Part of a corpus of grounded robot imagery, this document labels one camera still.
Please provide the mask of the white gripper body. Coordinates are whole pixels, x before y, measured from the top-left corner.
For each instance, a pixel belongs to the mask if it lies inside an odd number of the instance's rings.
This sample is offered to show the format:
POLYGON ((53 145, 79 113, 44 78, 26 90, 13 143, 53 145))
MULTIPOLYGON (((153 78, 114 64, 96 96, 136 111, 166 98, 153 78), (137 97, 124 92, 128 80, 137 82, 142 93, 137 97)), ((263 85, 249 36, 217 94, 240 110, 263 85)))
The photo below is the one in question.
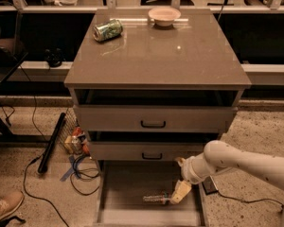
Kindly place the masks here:
POLYGON ((211 172, 212 166, 203 154, 186 158, 185 164, 181 167, 183 179, 191 184, 203 182, 211 172))

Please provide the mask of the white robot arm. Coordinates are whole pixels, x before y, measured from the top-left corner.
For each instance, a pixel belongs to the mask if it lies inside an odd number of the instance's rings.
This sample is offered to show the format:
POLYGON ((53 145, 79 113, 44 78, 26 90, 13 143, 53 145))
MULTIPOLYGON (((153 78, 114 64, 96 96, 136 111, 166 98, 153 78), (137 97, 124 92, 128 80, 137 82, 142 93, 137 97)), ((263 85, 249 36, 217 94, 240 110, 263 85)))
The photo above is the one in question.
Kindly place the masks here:
MULTIPOLYGON (((247 172, 284 190, 284 157, 240 150, 220 140, 208 142, 201 154, 186 159, 178 157, 176 162, 181 168, 183 180, 175 186, 170 197, 172 204, 179 203, 190 192, 193 184, 230 168, 247 172)), ((284 210, 280 226, 284 227, 284 210)))

